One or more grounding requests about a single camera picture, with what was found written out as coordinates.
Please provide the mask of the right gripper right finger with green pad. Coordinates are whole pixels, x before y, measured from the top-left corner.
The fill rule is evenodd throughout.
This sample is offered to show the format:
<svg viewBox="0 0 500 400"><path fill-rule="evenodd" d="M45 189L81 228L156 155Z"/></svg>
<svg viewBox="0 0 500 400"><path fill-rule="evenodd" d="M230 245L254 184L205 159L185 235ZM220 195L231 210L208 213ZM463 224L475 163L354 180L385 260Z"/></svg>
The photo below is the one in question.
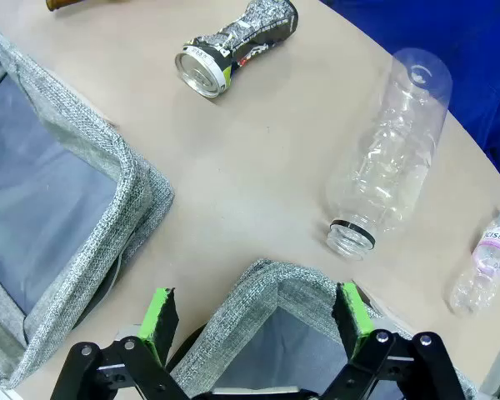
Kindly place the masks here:
<svg viewBox="0 0 500 400"><path fill-rule="evenodd" d="M381 381L406 399L461 399L463 389L443 340L435 332L410 339L375 328L354 283L339 283L332 316L347 363L321 399L367 399Z"/></svg>

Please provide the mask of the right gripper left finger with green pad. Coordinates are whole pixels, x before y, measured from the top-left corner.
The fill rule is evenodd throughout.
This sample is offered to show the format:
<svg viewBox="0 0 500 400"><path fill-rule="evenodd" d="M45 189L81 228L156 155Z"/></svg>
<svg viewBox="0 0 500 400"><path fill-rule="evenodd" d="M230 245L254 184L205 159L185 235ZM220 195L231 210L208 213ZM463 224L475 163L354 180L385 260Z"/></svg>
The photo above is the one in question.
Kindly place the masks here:
<svg viewBox="0 0 500 400"><path fill-rule="evenodd" d="M114 399L134 388L142 399L187 399L166 369L178 326L172 288L152 297L138 333L100 348L94 342L73 345L62 366L53 399Z"/></svg>

